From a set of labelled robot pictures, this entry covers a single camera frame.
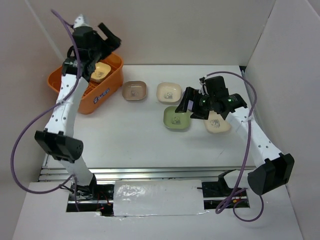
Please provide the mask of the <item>green panda plate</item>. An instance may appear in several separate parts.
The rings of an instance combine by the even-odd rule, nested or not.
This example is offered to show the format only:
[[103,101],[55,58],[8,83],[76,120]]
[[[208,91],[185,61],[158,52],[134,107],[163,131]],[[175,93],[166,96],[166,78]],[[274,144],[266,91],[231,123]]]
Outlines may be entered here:
[[170,130],[184,131],[191,125],[191,113],[175,112],[176,106],[168,106],[163,112],[163,123]]

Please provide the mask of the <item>yellow panda plate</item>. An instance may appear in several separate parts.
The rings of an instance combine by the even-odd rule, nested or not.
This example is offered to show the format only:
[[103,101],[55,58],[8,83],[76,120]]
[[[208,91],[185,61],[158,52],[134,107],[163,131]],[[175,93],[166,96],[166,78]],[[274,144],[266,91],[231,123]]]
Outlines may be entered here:
[[95,64],[95,71],[91,74],[90,80],[99,84],[107,78],[111,73],[111,70],[112,68],[110,65],[98,62]]

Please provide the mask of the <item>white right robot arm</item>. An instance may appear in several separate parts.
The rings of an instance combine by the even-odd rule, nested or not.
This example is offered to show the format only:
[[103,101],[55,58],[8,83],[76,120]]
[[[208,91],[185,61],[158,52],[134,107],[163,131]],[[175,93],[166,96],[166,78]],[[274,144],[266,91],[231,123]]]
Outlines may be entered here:
[[282,153],[269,140],[239,94],[229,94],[228,89],[224,89],[214,95],[203,95],[200,90],[187,87],[175,111],[190,111],[192,119],[200,120],[207,120],[209,113],[214,111],[244,141],[250,141],[249,153],[256,169],[248,173],[247,182],[255,194],[262,196],[288,183],[295,163],[293,156]]

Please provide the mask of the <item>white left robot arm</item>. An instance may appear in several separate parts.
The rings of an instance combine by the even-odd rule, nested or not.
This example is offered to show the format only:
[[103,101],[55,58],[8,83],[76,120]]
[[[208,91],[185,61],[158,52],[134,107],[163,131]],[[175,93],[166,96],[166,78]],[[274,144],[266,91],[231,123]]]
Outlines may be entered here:
[[110,56],[121,45],[121,39],[104,23],[100,23],[98,28],[106,35],[106,39],[86,24],[73,26],[71,36],[75,46],[69,48],[62,64],[56,106],[44,130],[38,130],[34,135],[42,149],[75,177],[77,195],[88,200],[97,197],[99,187],[95,175],[82,157],[83,142],[74,138],[76,114],[96,63]]

